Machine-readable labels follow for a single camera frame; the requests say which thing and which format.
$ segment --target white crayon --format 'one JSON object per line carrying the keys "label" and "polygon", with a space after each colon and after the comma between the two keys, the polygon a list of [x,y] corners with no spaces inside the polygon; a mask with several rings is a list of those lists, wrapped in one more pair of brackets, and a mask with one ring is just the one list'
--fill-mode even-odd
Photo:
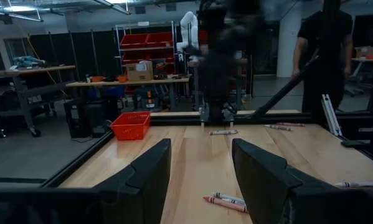
{"label": "white crayon", "polygon": [[222,193],[219,193],[219,192],[213,192],[212,196],[214,196],[216,198],[221,198],[221,199],[231,199],[231,200],[235,200],[236,202],[245,204],[244,200],[241,199],[241,198],[233,197],[233,196],[222,194]]}
{"label": "white crayon", "polygon": [[232,199],[226,199],[226,198],[222,198],[222,200],[226,201],[226,202],[230,202],[230,203],[235,203],[235,204],[238,204],[238,205],[246,205],[242,202],[238,202],[236,200],[232,200]]}
{"label": "white crayon", "polygon": [[336,183],[337,187],[373,187],[373,182],[341,182]]}
{"label": "white crayon", "polygon": [[237,130],[213,131],[213,132],[210,132],[210,135],[219,135],[219,134],[237,134]]}
{"label": "white crayon", "polygon": [[284,130],[284,131],[292,131],[292,128],[286,128],[282,126],[277,126],[277,125],[264,125],[266,128],[272,128],[272,129],[278,129],[278,130]]}

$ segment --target wall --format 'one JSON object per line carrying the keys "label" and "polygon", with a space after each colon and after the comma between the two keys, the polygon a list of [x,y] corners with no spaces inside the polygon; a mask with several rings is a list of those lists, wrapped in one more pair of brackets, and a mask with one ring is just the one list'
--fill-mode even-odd
{"label": "wall", "polygon": [[188,11],[196,12],[199,8],[196,2],[177,3],[177,11],[167,12],[165,5],[146,6],[146,14],[135,14],[134,7],[130,8],[132,14],[124,15],[112,9],[100,9],[91,12],[66,13],[64,16],[56,14],[42,15],[44,22],[25,21],[13,19],[13,24],[5,25],[0,21],[0,51],[5,68],[10,67],[9,57],[4,45],[4,39],[26,37],[27,34],[53,34],[72,32],[89,32],[111,30],[116,24],[128,24],[140,21],[176,21],[179,22]]}

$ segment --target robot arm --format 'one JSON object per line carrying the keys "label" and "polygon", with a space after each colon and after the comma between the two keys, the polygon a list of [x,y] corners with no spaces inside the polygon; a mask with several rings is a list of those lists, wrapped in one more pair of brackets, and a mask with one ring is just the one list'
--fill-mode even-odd
{"label": "robot arm", "polygon": [[199,20],[209,35],[209,53],[201,63],[204,96],[210,119],[220,121],[229,102],[229,79],[237,69],[234,54],[252,49],[254,34],[264,27],[260,1],[203,0]]}

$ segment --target person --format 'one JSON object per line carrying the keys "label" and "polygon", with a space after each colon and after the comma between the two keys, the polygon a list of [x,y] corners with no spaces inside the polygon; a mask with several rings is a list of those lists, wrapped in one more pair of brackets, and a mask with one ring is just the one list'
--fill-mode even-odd
{"label": "person", "polygon": [[[319,11],[302,24],[294,52],[292,78],[300,72],[315,54],[322,31],[323,12]],[[310,69],[310,74],[304,79],[303,113],[311,113],[314,119],[324,119],[321,104],[322,94],[328,94],[334,109],[338,108],[344,96],[344,81],[351,75],[352,57],[352,17],[338,10],[335,22],[329,27],[332,33],[331,55],[322,57],[318,68]],[[345,65],[342,72],[341,45],[345,48]]]}

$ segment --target caster wheel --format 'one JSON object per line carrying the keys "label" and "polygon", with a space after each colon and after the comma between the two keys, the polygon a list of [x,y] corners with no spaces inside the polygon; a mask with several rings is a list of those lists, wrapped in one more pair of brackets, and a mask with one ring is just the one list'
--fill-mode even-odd
{"label": "caster wheel", "polygon": [[0,138],[6,138],[6,134],[3,129],[0,129]]}
{"label": "caster wheel", "polygon": [[32,128],[30,129],[30,131],[31,131],[32,137],[34,138],[38,138],[39,136],[41,136],[41,131],[39,131],[38,129]]}

